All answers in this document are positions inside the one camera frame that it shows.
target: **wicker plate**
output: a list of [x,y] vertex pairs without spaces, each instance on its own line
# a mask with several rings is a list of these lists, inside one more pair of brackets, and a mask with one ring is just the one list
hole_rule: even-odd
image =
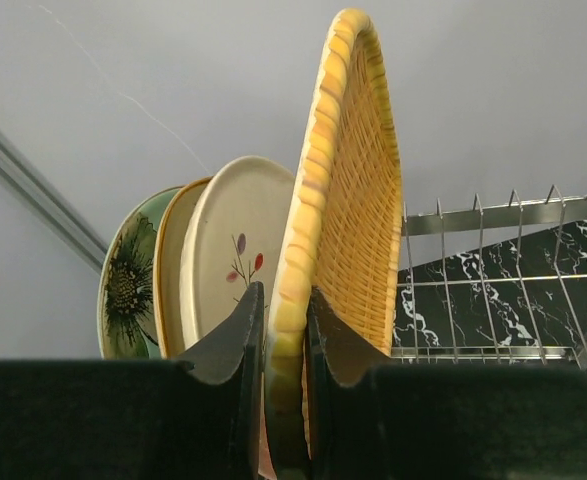
[[311,287],[390,354],[401,218],[380,44],[366,14],[343,10],[322,53],[269,312],[265,410],[278,475],[308,474],[301,390]]

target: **beige oval plate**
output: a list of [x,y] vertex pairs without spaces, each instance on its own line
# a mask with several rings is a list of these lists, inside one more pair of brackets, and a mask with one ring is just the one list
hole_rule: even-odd
[[163,358],[186,350],[180,316],[180,259],[189,222],[210,180],[211,177],[202,178],[177,192],[166,207],[158,228],[153,263],[153,308]]
[[262,282],[264,298],[271,298],[294,180],[281,165],[248,156],[227,164],[206,187],[182,250],[185,348],[231,314],[250,282]]

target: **black marble backsplash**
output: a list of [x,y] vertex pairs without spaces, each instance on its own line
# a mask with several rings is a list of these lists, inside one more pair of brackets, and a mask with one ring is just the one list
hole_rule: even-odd
[[[522,237],[522,276],[552,277],[525,282],[530,311],[519,281],[485,281],[483,289],[478,250],[446,258],[450,309],[458,347],[494,345],[487,307],[500,346],[538,346],[534,322],[544,346],[578,348],[581,345],[573,314],[554,267],[557,238],[558,228]],[[419,237],[414,237],[414,242],[419,242]],[[484,247],[482,257],[485,279],[518,277],[516,239]],[[586,275],[564,278],[564,285],[575,317],[587,338],[587,221],[563,227],[557,266],[561,275]],[[410,275],[408,270],[403,270],[398,278],[394,346],[415,345],[415,316],[420,347],[452,347],[442,261],[413,268],[413,281],[417,284],[414,294]],[[420,285],[426,282],[441,283]]]

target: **ceramic plate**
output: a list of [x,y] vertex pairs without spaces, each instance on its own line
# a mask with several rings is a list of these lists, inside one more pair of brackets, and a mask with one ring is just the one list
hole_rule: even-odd
[[178,188],[157,193],[124,220],[109,247],[97,303],[104,358],[158,358],[153,315],[153,255],[164,210]]
[[162,357],[179,355],[186,347],[180,317],[180,258],[184,236],[202,192],[211,178],[184,187],[166,207],[155,244],[153,308]]
[[182,251],[186,348],[231,314],[250,282],[262,282],[264,298],[271,298],[294,181],[291,172],[266,158],[241,157],[206,187]]

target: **metal rail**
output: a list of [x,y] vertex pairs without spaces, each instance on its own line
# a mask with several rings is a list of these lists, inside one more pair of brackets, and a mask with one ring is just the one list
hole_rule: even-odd
[[[515,202],[511,200],[504,205],[485,207],[483,209],[483,229],[517,227],[518,225],[544,225],[557,223],[560,214],[564,212],[564,222],[574,222],[587,219],[587,196],[547,198],[546,200],[529,200]],[[456,210],[444,213],[410,215],[402,229],[403,236],[430,235],[444,232],[464,232],[480,230],[480,215],[476,209]]]
[[0,180],[91,268],[100,272],[107,246],[0,135]]

